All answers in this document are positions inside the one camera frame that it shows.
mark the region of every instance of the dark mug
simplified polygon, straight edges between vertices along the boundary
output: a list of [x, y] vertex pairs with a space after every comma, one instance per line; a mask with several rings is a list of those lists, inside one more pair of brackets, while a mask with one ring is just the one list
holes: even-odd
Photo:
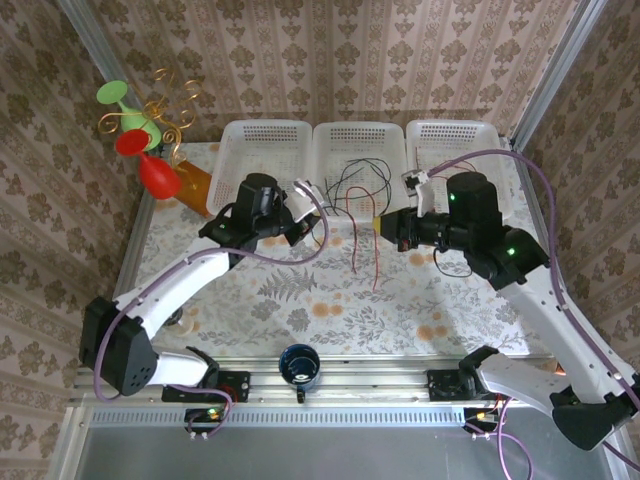
[[296, 389], [298, 403], [314, 387], [320, 376], [320, 357], [309, 345], [298, 343], [285, 348], [278, 364], [282, 378]]

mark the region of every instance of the patterned wallpaper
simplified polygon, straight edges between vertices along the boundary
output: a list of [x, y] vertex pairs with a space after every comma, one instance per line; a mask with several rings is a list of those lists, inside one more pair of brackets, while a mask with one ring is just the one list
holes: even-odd
[[556, 190], [573, 298], [640, 369], [640, 2], [607, 4], [525, 153]]
[[239, 118], [483, 119], [509, 133], [577, 0], [91, 0], [131, 80], [204, 80], [190, 140]]
[[94, 131], [102, 79], [54, 2], [0, 2], [0, 69], [0, 478], [44, 478], [81, 309], [111, 293], [140, 191]]

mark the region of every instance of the tabletop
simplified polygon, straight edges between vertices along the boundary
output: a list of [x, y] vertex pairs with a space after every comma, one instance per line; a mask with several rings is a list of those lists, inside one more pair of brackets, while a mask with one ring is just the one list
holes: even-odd
[[[211, 171], [217, 144], [185, 144], [189, 161]], [[502, 157], [514, 212], [511, 226], [536, 237], [513, 160]], [[160, 271], [197, 237], [206, 220], [175, 199], [158, 201], [149, 227], [136, 284]], [[356, 272], [352, 270], [350, 224], [330, 219], [326, 250], [313, 262], [281, 267], [243, 260], [210, 283], [183, 307], [185, 329], [162, 329], [154, 344], [195, 346], [223, 356], [277, 356], [288, 345], [306, 343], [321, 355], [438, 355], [461, 357], [481, 345], [510, 355], [548, 355], [535, 332], [477, 275], [443, 276], [432, 249], [398, 253], [379, 239], [380, 272], [375, 276], [373, 230], [359, 225]], [[322, 240], [322, 224], [314, 229]], [[257, 253], [301, 259], [316, 249], [307, 236], [290, 248], [284, 237], [260, 242]], [[467, 272], [459, 252], [439, 255], [440, 267]]]

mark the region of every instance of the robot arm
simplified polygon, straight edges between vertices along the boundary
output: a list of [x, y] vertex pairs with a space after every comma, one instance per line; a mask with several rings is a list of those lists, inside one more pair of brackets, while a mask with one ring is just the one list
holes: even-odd
[[[423, 177], [412, 172], [414, 180], [405, 179], [407, 189], [424, 190], [428, 180]], [[460, 383], [455, 387], [464, 387], [468, 398], [490, 391], [525, 401], [553, 417], [578, 447], [595, 448], [637, 414], [620, 380], [637, 394], [640, 377], [598, 335], [573, 301], [558, 304], [549, 257], [530, 234], [502, 224], [495, 187], [484, 175], [452, 176], [447, 194], [449, 214], [406, 208], [376, 219], [374, 228], [401, 252], [418, 245], [431, 245], [442, 252], [463, 251], [472, 271], [520, 311], [567, 374], [542, 372], [482, 347], [460, 362]], [[564, 309], [573, 313], [586, 336], [574, 328]], [[594, 348], [605, 352], [613, 368], [600, 360]]]
[[[146, 385], [215, 387], [217, 364], [206, 354], [193, 348], [179, 352], [154, 349], [151, 340], [202, 287], [245, 256], [252, 256], [259, 240], [284, 234], [293, 246], [313, 228], [318, 217], [313, 215], [316, 206], [308, 194], [316, 199], [321, 195], [316, 187], [304, 185], [306, 192], [296, 187], [287, 196], [274, 178], [248, 175], [236, 202], [208, 222], [178, 259], [114, 302], [98, 297], [87, 306], [80, 343], [82, 363], [98, 369], [122, 395], [133, 395]], [[105, 336], [109, 339], [101, 355]]]

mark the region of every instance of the green cup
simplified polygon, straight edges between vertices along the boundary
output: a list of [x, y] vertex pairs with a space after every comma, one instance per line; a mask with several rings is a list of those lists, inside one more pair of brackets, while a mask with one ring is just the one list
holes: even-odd
[[123, 132], [128, 132], [129, 130], [135, 130], [138, 128], [147, 132], [151, 137], [151, 141], [144, 150], [151, 150], [158, 146], [160, 140], [162, 140], [162, 132], [153, 120], [145, 117], [140, 110], [127, 107], [122, 102], [122, 99], [125, 97], [128, 90], [129, 87], [125, 82], [121, 80], [113, 80], [112, 82], [105, 83], [100, 87], [100, 90], [98, 90], [98, 93], [96, 94], [96, 98], [98, 99], [98, 102], [103, 105], [113, 105], [114, 103], [117, 103], [122, 110], [122, 113], [132, 114], [120, 117], [120, 128], [122, 128]]

